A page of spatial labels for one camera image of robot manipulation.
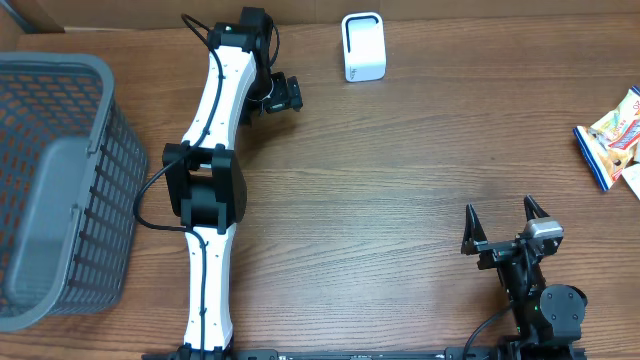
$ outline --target wood grain surface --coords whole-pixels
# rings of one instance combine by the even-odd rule
[[[598,189],[571,133],[640,82],[640,15],[385,23],[383,80],[344,80],[340,29],[283,26],[276,64],[304,108],[238,133],[247,214],[232,264],[237,348],[427,350],[462,346],[505,305],[495,271],[459,253],[472,202],[512,239],[531,193],[565,227],[542,269],[589,297],[579,345],[640,358],[640,206]],[[26,35],[19,49],[90,53],[148,147],[151,171],[195,114],[206,50],[188,30]],[[177,223],[164,181],[143,215]],[[136,359],[180,345],[189,260],[180,234],[138,227],[124,297],[91,316],[0,335],[7,359]],[[507,317],[478,338],[513,334]]]

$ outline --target snack bag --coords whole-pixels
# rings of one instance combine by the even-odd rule
[[[589,128],[573,129],[602,191],[611,188],[636,155],[640,140],[640,89],[632,87],[615,110]]]

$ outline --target gray plastic basket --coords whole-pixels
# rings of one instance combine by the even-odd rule
[[[146,171],[102,60],[0,53],[0,331],[120,300]]]

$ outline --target cardboard wall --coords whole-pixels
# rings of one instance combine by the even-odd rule
[[[24,34],[22,29],[13,21],[7,11],[0,6],[0,51],[16,49],[18,38]]]
[[[26,18],[31,18],[40,28],[51,26],[51,22],[65,28],[174,28],[183,26],[179,17],[182,12],[189,13],[208,24],[214,24],[217,21],[235,22],[243,6],[266,8],[278,24],[337,23],[344,15],[359,11],[377,11],[385,20],[640,12],[638,0],[13,0],[13,2],[21,13],[24,12],[23,15]]]

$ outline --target wire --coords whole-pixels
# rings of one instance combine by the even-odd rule
[[[271,69],[273,64],[276,63],[276,59],[278,58],[278,51],[280,50],[280,32],[278,31],[278,27],[276,26],[276,24],[273,22],[273,19],[271,19],[271,16],[269,16],[269,20],[271,20],[271,26],[273,27],[273,30],[276,31],[276,50],[273,52],[271,61],[269,61],[269,69]]]
[[[205,293],[205,286],[206,286],[206,281],[207,281],[207,243],[205,243],[204,239],[202,238],[202,236],[200,236],[200,234],[198,234],[197,232],[195,232],[193,230],[193,227],[182,227],[182,226],[169,226],[169,225],[157,225],[157,224],[153,224],[150,223],[148,221],[146,221],[145,219],[142,218],[142,216],[140,216],[140,204],[142,202],[142,198],[144,197],[144,194],[147,192],[147,190],[149,190],[149,188],[162,176],[164,175],[169,169],[171,169],[172,167],[174,167],[176,164],[178,164],[180,161],[182,161],[183,159],[185,159],[187,156],[189,156],[193,151],[195,151],[204,141],[204,139],[207,137],[208,133],[209,133],[209,128],[211,127],[211,123],[213,122],[213,116],[216,112],[216,109],[218,108],[218,103],[220,102],[220,93],[222,91],[222,79],[224,79],[224,75],[222,73],[222,63],[220,62],[220,58],[218,57],[218,54],[216,54],[216,52],[214,51],[214,49],[212,49],[209,46],[209,43],[207,42],[207,39],[205,39],[204,36],[202,36],[202,34],[191,24],[191,22],[197,24],[198,26],[200,26],[201,28],[210,31],[209,27],[207,27],[206,25],[204,25],[203,23],[201,23],[200,21],[194,19],[193,17],[187,15],[187,14],[182,14],[181,15],[182,21],[184,21],[184,23],[187,25],[187,27],[189,27],[189,29],[191,29],[191,31],[193,31],[194,34],[196,34],[198,36],[198,38],[200,38],[200,40],[202,40],[202,42],[205,44],[205,46],[207,46],[207,49],[209,50],[209,52],[213,55],[213,58],[215,59],[216,65],[218,66],[218,89],[216,91],[216,97],[215,100],[213,101],[213,106],[211,107],[211,113],[209,113],[209,118],[207,119],[207,122],[204,126],[204,129],[202,130],[202,134],[200,134],[200,137],[198,138],[198,140],[189,147],[189,149],[187,151],[185,151],[182,156],[176,160],[174,160],[173,162],[169,163],[168,165],[166,165],[165,167],[163,167],[162,169],[160,169],[160,171],[158,171],[157,173],[155,173],[155,175],[153,175],[151,177],[151,179],[149,179],[149,181],[147,181],[142,188],[140,188],[140,190],[138,191],[138,193],[136,194],[136,197],[133,201],[133,216],[136,218],[136,220],[142,224],[143,226],[149,228],[149,229],[153,229],[153,230],[163,230],[163,231],[175,231],[175,232],[183,232],[186,234],[191,234],[193,236],[196,237],[196,239],[198,239],[198,242],[200,243],[200,248],[202,249],[202,282],[200,284],[200,360],[204,360],[204,332],[205,332],[205,312],[207,311],[207,309],[205,308],[205,299],[204,299],[204,293]]]
[[[531,286],[533,285],[533,281],[531,280],[531,263],[529,262],[529,243],[525,242],[522,246],[523,252],[524,252],[524,256],[525,256],[525,262],[527,264],[527,274],[526,274],[526,282],[525,282],[525,293],[524,293],[524,300],[526,300],[526,298],[529,296],[529,291],[531,291]],[[478,328],[471,334],[471,336],[469,336],[469,339],[467,340],[467,343],[464,345],[464,350],[462,351],[462,360],[466,360],[467,358],[467,354],[469,352],[469,350],[471,349],[471,345],[473,344],[474,340],[476,339],[476,337],[478,336],[478,334],[480,334],[480,332],[482,332],[482,330],[484,330],[486,327],[488,327],[489,325],[491,325],[494,321],[498,320],[499,318],[501,318],[502,316],[504,316],[504,314],[506,314],[507,312],[509,312],[514,306],[514,302],[510,302],[509,306],[505,307],[504,309],[500,310],[499,312],[495,313],[492,317],[490,317],[489,319],[487,319],[487,321],[483,322],[480,326],[478,326]]]
[[[531,291],[531,287],[533,286],[533,280],[531,279],[531,262],[529,261],[529,243],[528,242],[524,242],[523,245],[523,249],[524,249],[524,261],[527,263],[527,276],[525,277],[525,279],[527,280],[526,282],[526,286],[524,287],[526,289],[526,291],[524,292],[524,300],[527,299],[527,297],[529,296],[529,292]]]
[[[495,322],[496,320],[498,320],[502,316],[504,316],[504,314],[509,312],[511,310],[511,308],[513,308],[513,302],[509,303],[509,306],[505,307],[504,309],[498,311],[493,316],[488,318],[485,322],[480,324],[480,326],[478,326],[477,329],[475,329],[473,331],[471,336],[469,336],[469,339],[467,340],[467,343],[464,344],[464,350],[462,350],[462,360],[466,360],[467,354],[469,353],[469,350],[471,349],[471,344],[473,344],[473,341],[476,339],[478,334],[480,334],[482,332],[482,330],[484,330],[487,326],[491,325],[493,322]]]

